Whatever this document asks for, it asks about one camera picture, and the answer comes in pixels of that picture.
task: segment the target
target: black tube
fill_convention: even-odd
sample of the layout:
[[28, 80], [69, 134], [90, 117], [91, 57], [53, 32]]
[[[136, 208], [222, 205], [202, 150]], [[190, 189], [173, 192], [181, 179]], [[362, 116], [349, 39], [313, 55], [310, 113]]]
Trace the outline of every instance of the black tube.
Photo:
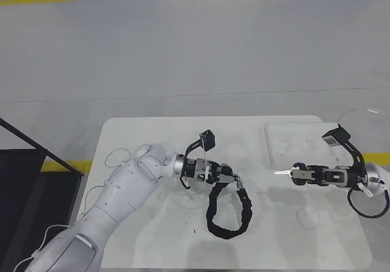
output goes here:
[[373, 218], [380, 218], [381, 216], [383, 216], [384, 214], [387, 213], [388, 209], [390, 208], [390, 196], [388, 195], [388, 190], [385, 191], [385, 200], [387, 201], [387, 204], [385, 204], [385, 208], [384, 210], [381, 211], [380, 214], [376, 214], [374, 216], [368, 216], [367, 214], [363, 214], [361, 213], [353, 204], [352, 204], [352, 200], [351, 200], [351, 194], [352, 194], [352, 191], [354, 191], [353, 188], [351, 188], [349, 190], [349, 192], [347, 193], [347, 201], [349, 202], [349, 205], [352, 207], [352, 209], [360, 216], [364, 217], [364, 218], [369, 218], [369, 219], [373, 219]]

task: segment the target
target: floor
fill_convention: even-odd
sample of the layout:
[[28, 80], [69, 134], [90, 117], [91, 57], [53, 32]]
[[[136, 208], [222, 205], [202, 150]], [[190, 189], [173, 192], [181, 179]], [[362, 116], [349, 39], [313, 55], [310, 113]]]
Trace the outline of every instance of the floor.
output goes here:
[[[387, 0], [0, 6], [0, 116], [65, 160], [91, 160], [113, 117], [335, 122], [368, 108], [390, 116]], [[390, 152], [367, 141], [390, 142], [390, 122], [372, 118], [344, 122], [363, 152]], [[22, 146], [0, 129], [0, 148]]]

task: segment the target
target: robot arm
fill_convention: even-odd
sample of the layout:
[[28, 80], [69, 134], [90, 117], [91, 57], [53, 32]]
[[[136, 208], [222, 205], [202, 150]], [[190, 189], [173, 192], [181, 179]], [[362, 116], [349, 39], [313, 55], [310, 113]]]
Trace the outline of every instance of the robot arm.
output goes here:
[[[365, 163], [361, 153], [355, 148], [349, 139], [351, 136], [340, 125], [338, 128], [328, 131], [322, 139], [329, 146], [342, 145], [353, 157], [352, 166], [337, 166], [334, 169], [322, 165], [305, 165], [295, 163], [289, 171], [276, 172], [278, 174], [288, 174], [295, 185], [316, 184], [318, 186], [335, 185], [339, 188], [350, 188], [348, 202], [351, 207], [365, 218], [379, 218], [389, 209], [390, 198], [390, 172], [374, 163]], [[352, 204], [351, 193], [354, 190], [363, 191], [368, 197], [385, 194], [387, 204], [381, 213], [368, 216]]]
[[162, 178], [181, 173], [178, 158], [157, 144], [140, 146], [105, 183], [88, 212], [34, 252], [26, 271], [98, 271], [107, 240], [121, 221], [146, 202]]

